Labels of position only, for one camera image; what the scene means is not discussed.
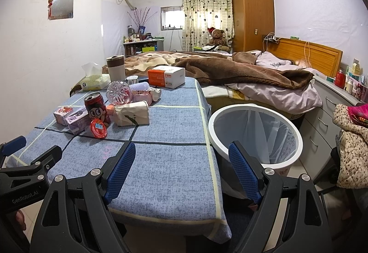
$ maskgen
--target white wall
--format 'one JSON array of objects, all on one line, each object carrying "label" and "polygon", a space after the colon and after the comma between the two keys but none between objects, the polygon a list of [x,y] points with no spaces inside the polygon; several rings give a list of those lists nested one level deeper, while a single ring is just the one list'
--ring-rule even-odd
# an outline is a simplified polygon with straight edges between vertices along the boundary
[{"label": "white wall", "polygon": [[69,97],[81,65],[104,65],[102,2],[74,0],[74,18],[47,19],[47,0],[0,0],[0,143],[27,134]]},{"label": "white wall", "polygon": [[145,7],[151,7],[150,14],[157,12],[155,16],[146,24],[146,32],[151,32],[154,36],[163,36],[164,40],[164,50],[168,51],[170,49],[170,41],[171,42],[171,51],[177,50],[181,51],[181,38],[182,38],[182,30],[169,30],[169,31],[161,31],[161,7],[169,7],[169,6],[181,6],[183,0],[134,0],[134,6],[137,8],[142,8],[144,10]]},{"label": "white wall", "polygon": [[340,49],[342,63],[351,65],[356,58],[368,73],[368,11],[362,0],[274,1],[276,36],[297,36]]}]

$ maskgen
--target drawer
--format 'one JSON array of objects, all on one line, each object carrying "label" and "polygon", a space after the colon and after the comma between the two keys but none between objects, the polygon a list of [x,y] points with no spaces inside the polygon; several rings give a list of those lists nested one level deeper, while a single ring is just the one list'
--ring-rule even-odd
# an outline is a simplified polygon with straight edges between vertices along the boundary
[{"label": "drawer", "polygon": [[303,139],[303,151],[300,161],[311,179],[315,179],[322,172],[331,156],[331,147],[317,132],[317,130],[306,120],[300,127]]},{"label": "drawer", "polygon": [[337,104],[343,104],[345,106],[351,106],[351,104],[343,99],[340,95],[338,95],[333,90],[328,87],[322,85],[319,82],[315,82],[314,88],[316,88],[319,96],[322,100],[322,109],[327,112],[328,115],[332,117],[335,107]]},{"label": "drawer", "polygon": [[321,108],[305,114],[305,119],[320,133],[331,148],[336,146],[336,135],[340,133],[341,128],[332,123],[332,117]]}]

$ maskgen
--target small milk carton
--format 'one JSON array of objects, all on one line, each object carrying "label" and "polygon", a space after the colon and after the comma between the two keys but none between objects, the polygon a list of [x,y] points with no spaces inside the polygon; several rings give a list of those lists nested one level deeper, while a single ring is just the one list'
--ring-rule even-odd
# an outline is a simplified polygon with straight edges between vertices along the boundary
[{"label": "small milk carton", "polygon": [[185,83],[185,68],[157,66],[148,71],[148,82],[153,86],[175,89]]},{"label": "small milk carton", "polygon": [[65,118],[73,113],[73,108],[62,106],[59,110],[54,112],[54,117],[57,123],[67,126]]},{"label": "small milk carton", "polygon": [[86,107],[83,107],[67,117],[66,122],[68,123],[68,128],[73,134],[79,134],[84,131],[87,126],[91,124],[91,118],[87,112]]}]

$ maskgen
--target tiled floor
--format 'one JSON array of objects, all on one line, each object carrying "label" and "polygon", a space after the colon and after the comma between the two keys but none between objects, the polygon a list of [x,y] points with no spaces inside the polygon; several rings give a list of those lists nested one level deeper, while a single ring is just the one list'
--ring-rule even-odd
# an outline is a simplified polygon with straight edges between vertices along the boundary
[{"label": "tiled floor", "polygon": [[[300,174],[306,173],[303,165],[298,160],[288,173],[289,177],[299,177]],[[329,187],[326,182],[321,182],[316,186],[317,190],[326,189]],[[329,222],[331,226],[332,234],[338,232],[341,228],[341,215],[346,211],[344,193],[336,191],[331,194],[325,195],[325,202],[329,216]],[[273,230],[266,245],[265,250],[269,250],[275,247],[277,239],[280,234],[281,226],[283,223],[285,211],[286,211],[286,199],[282,199],[279,207]],[[25,216],[25,222],[27,230],[24,232],[28,240],[31,240],[34,223],[36,221],[39,209],[42,202],[37,202],[22,211]],[[132,253],[152,252],[152,253],[185,253],[185,238],[183,236],[171,235],[167,233],[158,232],[156,230],[150,230],[146,228],[126,226],[127,234],[124,237],[128,247]]]}]

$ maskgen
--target blue gripper pad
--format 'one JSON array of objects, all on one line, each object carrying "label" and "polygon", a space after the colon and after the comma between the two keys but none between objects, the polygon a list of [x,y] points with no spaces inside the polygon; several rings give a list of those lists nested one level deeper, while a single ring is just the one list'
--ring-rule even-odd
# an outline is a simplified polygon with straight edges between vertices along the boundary
[{"label": "blue gripper pad", "polygon": [[135,145],[134,143],[130,143],[120,161],[109,176],[109,179],[107,180],[107,191],[104,199],[108,204],[110,204],[113,199],[119,196],[129,170],[132,167],[134,159]]},{"label": "blue gripper pad", "polygon": [[257,177],[234,143],[229,146],[229,158],[248,198],[259,204],[262,196],[259,193]]},{"label": "blue gripper pad", "polygon": [[25,147],[26,143],[27,141],[23,136],[15,138],[14,140],[11,140],[10,142],[4,144],[1,149],[0,156],[9,157],[13,153]]}]

